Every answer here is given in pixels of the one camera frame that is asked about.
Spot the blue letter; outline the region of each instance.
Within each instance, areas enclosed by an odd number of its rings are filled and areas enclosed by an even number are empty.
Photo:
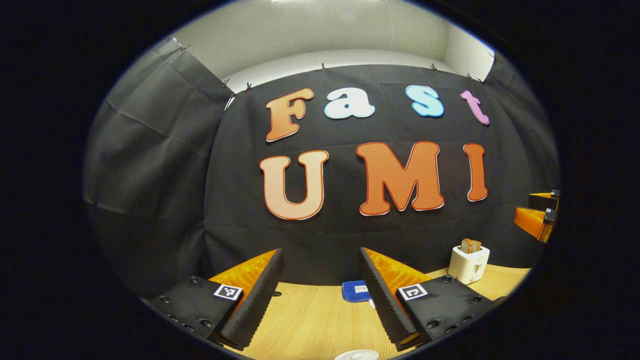
[[[415,101],[411,107],[420,116],[439,117],[444,114],[444,106],[438,100],[438,93],[428,86],[411,85],[406,88],[406,95]]]

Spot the blue cloth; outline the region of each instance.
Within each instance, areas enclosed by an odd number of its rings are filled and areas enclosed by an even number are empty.
[[[371,299],[364,280],[342,283],[342,298],[348,302],[361,302]]]

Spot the orange letter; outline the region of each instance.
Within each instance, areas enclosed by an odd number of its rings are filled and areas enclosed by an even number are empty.
[[[300,120],[307,110],[305,103],[298,99],[309,100],[313,97],[314,92],[305,88],[269,101],[267,109],[271,110],[271,131],[267,134],[267,141],[274,142],[297,133],[299,125],[291,124],[291,115],[295,115],[296,119]]]
[[[403,168],[385,143],[370,142],[358,146],[356,154],[364,158],[367,168],[367,202],[360,206],[360,213],[371,216],[389,212],[391,205],[385,201],[385,186],[398,210],[404,211],[416,184],[417,195],[411,203],[414,209],[441,208],[444,198],[440,195],[438,180],[439,152],[440,148],[433,142],[417,142]]]
[[[329,158],[326,151],[308,151],[298,156],[305,166],[307,197],[299,204],[287,200],[284,190],[284,169],[289,166],[286,156],[273,156],[260,162],[264,172],[264,202],[269,211],[286,220],[308,219],[322,208],[324,202],[323,163]]]
[[[484,186],[484,165],[482,157],[484,148],[476,143],[468,143],[462,149],[469,157],[471,168],[471,190],[467,194],[469,201],[480,201],[486,198],[487,189]]]

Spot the table surface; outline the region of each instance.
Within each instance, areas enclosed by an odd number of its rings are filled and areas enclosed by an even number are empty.
[[[487,265],[482,279],[469,287],[495,300],[509,295],[527,275],[528,268]],[[447,269],[430,272],[431,278]],[[333,360],[351,350],[374,350],[380,360],[406,352],[396,350],[368,301],[347,302],[342,286],[311,286],[280,282],[264,313],[251,345],[243,351],[256,360]]]

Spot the screw hole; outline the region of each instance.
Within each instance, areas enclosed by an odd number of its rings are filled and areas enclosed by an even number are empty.
[[[433,328],[440,325],[440,322],[438,320],[432,320],[430,322],[427,323],[427,327],[429,328]]]

